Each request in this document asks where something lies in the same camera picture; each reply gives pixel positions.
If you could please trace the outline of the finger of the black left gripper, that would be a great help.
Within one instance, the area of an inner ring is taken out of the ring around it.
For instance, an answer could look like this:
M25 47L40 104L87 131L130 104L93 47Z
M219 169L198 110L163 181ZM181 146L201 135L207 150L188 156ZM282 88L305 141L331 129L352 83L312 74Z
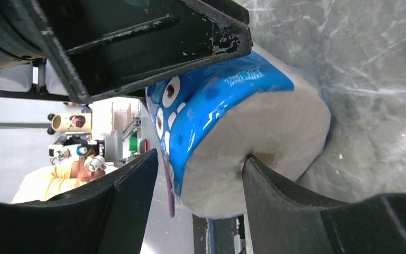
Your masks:
M251 52L234 1L32 1L43 52L69 98L126 95Z

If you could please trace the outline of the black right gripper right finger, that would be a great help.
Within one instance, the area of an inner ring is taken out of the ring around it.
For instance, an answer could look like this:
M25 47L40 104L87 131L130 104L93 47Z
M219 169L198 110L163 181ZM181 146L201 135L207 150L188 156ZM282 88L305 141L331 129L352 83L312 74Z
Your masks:
M406 253L406 193L345 203L298 185L253 155L242 180L255 253Z

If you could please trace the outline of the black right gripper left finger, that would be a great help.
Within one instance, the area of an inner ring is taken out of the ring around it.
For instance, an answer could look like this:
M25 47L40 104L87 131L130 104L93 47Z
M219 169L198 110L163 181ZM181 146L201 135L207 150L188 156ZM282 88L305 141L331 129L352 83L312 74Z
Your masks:
M48 201L0 203L0 253L140 253L156 149Z

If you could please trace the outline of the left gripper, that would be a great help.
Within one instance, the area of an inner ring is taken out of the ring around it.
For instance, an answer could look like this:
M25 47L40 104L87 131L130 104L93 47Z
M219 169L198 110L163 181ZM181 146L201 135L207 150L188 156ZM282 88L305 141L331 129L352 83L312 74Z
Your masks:
M0 70L50 58L70 75L60 37L70 32L70 1L0 1Z

